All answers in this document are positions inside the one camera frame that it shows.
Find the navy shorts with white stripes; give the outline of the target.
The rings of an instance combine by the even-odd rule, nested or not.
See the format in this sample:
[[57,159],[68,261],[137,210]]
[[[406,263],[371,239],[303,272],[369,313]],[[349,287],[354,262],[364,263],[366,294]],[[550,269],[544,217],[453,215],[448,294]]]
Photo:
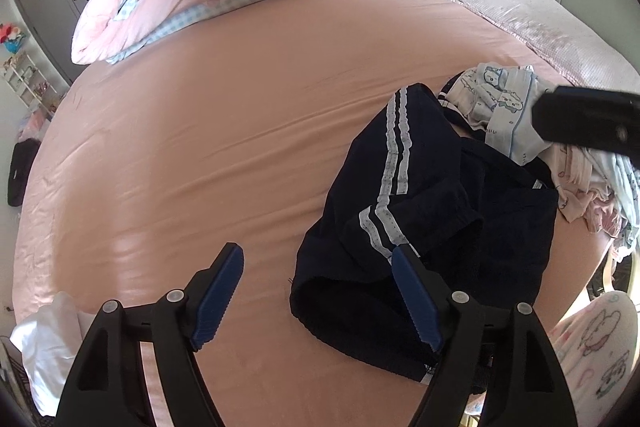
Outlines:
[[416,83],[352,141],[321,218],[300,245],[290,308],[332,348],[413,381],[435,372],[392,273],[409,245],[426,269],[479,303],[533,303],[548,265],[558,193],[541,160],[518,165],[457,134]]

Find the white cloth at bedside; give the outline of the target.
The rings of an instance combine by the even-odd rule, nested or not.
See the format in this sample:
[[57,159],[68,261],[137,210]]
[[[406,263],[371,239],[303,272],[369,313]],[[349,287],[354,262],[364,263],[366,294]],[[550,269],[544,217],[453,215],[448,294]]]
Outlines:
[[96,316],[61,291],[18,323],[10,336],[21,352],[30,393],[42,416],[55,417],[70,369]]

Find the pink printed pyjama garment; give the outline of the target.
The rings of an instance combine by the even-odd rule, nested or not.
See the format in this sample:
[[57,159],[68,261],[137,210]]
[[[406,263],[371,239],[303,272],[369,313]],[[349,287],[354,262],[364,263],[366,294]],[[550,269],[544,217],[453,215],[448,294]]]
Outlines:
[[622,257],[639,247],[639,169],[628,157],[553,144],[540,158],[567,221],[582,218],[590,232],[608,234]]

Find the pale pink pillow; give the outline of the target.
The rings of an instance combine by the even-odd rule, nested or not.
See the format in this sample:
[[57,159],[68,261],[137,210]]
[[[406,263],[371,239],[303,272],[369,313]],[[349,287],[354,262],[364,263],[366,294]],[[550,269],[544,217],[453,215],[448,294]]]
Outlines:
[[449,0],[526,44],[577,87],[639,92],[620,52],[555,0]]

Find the light blue printed garment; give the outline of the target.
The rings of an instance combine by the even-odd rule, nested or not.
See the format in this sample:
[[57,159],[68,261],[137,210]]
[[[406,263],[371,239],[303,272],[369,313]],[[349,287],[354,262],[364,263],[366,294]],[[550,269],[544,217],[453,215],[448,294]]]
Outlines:
[[450,79],[438,95],[484,142],[525,165],[550,147],[533,126],[533,107],[554,84],[530,66],[482,63]]

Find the pink bed sheet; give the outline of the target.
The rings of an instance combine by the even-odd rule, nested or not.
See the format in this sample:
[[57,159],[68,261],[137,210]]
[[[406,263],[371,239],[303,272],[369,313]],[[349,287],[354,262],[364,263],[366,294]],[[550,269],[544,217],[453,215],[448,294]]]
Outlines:
[[90,65],[44,136],[14,258],[24,320],[189,282],[229,242],[242,280],[198,365],[229,426],[405,426],[424,389],[290,312],[296,251],[350,143],[399,88],[484,62],[558,74],[447,0],[268,0]]

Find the black bag on floor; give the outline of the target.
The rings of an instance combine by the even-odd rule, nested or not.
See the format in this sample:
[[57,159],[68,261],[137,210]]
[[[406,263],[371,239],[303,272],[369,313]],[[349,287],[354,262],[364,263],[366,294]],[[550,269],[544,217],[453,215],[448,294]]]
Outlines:
[[10,207],[21,207],[32,164],[35,161],[41,142],[27,139],[14,145],[9,169],[8,191],[6,198]]

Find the white toy shelf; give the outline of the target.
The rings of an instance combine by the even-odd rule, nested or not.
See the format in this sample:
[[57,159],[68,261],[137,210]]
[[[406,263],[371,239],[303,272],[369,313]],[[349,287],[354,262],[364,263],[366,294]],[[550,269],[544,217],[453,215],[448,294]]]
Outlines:
[[52,117],[58,107],[58,91],[24,51],[11,55],[2,64],[2,78],[21,102],[29,108],[39,106]]

